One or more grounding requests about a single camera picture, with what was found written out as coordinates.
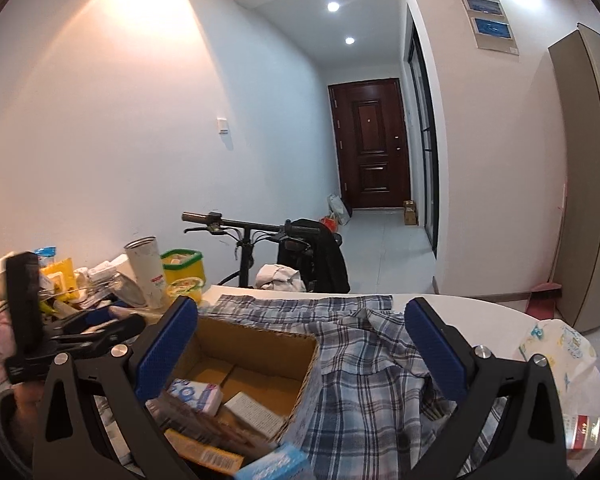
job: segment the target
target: blue plaid fabric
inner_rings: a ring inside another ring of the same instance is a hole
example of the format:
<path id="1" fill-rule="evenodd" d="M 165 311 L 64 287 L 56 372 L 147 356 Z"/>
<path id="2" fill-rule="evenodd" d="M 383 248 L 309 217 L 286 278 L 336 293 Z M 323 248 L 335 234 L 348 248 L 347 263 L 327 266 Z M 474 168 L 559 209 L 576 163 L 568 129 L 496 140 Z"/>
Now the blue plaid fabric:
<path id="1" fill-rule="evenodd" d="M 302 446 L 318 480 L 398 480 L 435 439 L 455 404 L 432 383 L 391 312 L 391 296 L 256 300 L 222 296 L 202 316 L 283 332 L 320 344 L 322 391 Z M 462 474 L 484 455 L 497 426 L 490 415 Z"/>

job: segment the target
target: silver screw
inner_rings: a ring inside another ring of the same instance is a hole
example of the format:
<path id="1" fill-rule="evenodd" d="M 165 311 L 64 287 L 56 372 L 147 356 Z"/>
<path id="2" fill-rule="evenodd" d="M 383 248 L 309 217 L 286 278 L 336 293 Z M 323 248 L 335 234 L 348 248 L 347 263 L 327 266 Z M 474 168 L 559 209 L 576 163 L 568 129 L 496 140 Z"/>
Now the silver screw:
<path id="1" fill-rule="evenodd" d="M 59 353 L 56 357 L 54 357 L 54 362 L 57 365 L 63 365 L 65 362 L 69 360 L 69 356 L 64 352 Z"/>
<path id="2" fill-rule="evenodd" d="M 111 349 L 111 355 L 113 355 L 113 357 L 122 357 L 128 350 L 129 348 L 127 348 L 126 345 L 115 345 Z"/>
<path id="3" fill-rule="evenodd" d="M 538 366 L 546 366 L 546 357 L 542 354 L 535 354 L 532 359 Z"/>
<path id="4" fill-rule="evenodd" d="M 480 359 L 488 359 L 493 355 L 491 350 L 489 350 L 485 345 L 478 345 L 475 347 L 474 354 L 476 354 Z"/>

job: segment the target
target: red dustpan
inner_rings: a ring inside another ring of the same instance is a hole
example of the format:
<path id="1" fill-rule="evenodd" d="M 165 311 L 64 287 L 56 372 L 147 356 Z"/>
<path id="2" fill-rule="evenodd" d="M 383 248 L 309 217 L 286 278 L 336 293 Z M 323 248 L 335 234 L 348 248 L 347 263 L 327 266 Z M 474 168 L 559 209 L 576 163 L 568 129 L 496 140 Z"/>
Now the red dustpan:
<path id="1" fill-rule="evenodd" d="M 536 319 L 553 319 L 556 301 L 562 296 L 559 283 L 541 283 L 531 289 L 525 313 Z"/>

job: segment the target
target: refrigerator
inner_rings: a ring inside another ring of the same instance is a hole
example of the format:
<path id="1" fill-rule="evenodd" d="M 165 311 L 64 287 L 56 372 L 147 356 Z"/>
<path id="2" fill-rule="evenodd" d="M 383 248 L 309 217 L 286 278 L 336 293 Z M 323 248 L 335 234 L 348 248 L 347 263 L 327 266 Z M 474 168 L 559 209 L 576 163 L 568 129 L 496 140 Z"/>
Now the refrigerator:
<path id="1" fill-rule="evenodd" d="M 549 47 L 564 114 L 567 197 L 553 281 L 579 332 L 600 326 L 600 34 L 578 25 Z"/>

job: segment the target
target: light switch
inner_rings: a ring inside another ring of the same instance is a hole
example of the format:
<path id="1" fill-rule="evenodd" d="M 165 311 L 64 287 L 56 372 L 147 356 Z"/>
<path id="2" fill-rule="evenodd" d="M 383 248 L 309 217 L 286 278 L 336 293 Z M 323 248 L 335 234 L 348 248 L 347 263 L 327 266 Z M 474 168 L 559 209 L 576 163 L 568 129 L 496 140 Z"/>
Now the light switch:
<path id="1" fill-rule="evenodd" d="M 226 119 L 218 119 L 218 133 L 228 134 L 229 133 L 229 121 Z"/>

